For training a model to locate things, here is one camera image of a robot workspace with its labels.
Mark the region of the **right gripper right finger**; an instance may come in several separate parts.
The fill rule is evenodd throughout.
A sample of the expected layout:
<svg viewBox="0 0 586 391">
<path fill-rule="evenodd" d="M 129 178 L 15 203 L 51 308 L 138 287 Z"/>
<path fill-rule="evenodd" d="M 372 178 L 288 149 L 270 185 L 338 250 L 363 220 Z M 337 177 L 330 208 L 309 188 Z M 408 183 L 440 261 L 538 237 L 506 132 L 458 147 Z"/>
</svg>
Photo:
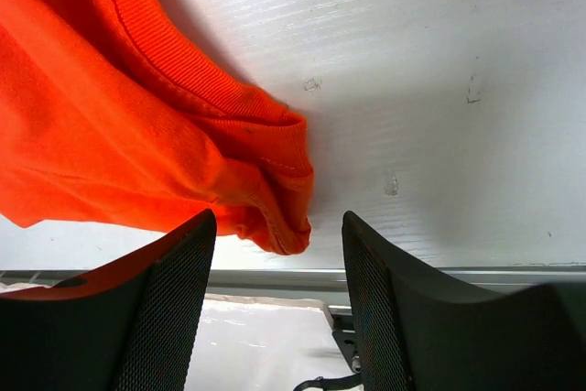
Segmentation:
<svg viewBox="0 0 586 391">
<path fill-rule="evenodd" d="M 501 294 L 443 273 L 353 212 L 347 287 L 367 390 L 582 390 L 585 286 Z"/>
</svg>

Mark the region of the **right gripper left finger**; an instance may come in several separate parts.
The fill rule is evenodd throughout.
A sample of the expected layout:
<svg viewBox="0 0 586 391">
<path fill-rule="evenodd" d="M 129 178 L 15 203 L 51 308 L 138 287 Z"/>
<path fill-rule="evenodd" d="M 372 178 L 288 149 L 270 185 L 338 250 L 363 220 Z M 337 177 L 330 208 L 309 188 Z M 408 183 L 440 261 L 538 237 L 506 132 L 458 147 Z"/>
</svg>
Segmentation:
<svg viewBox="0 0 586 391">
<path fill-rule="evenodd" d="M 4 390 L 181 390 L 211 272 L 203 211 L 113 262 L 1 297 Z"/>
</svg>

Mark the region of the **orange t shirt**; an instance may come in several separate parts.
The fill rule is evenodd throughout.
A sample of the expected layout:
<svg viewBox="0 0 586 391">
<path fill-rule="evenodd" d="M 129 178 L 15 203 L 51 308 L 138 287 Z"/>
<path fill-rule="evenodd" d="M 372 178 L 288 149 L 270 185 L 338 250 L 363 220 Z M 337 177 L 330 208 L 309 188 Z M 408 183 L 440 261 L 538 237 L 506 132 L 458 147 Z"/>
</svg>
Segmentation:
<svg viewBox="0 0 586 391">
<path fill-rule="evenodd" d="M 158 0 L 1 0 L 1 213 L 309 245 L 306 119 L 236 80 Z"/>
</svg>

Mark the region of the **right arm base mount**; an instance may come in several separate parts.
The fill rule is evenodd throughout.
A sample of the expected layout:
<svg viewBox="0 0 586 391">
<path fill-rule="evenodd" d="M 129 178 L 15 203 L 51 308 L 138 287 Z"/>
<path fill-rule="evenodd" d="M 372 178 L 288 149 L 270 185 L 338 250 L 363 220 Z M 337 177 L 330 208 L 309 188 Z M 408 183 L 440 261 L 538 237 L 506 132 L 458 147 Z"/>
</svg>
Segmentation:
<svg viewBox="0 0 586 391">
<path fill-rule="evenodd" d="M 318 376 L 299 383 L 293 390 L 363 390 L 362 364 L 351 308 L 327 305 L 324 314 L 331 326 L 331 337 L 351 373 L 336 378 Z"/>
</svg>

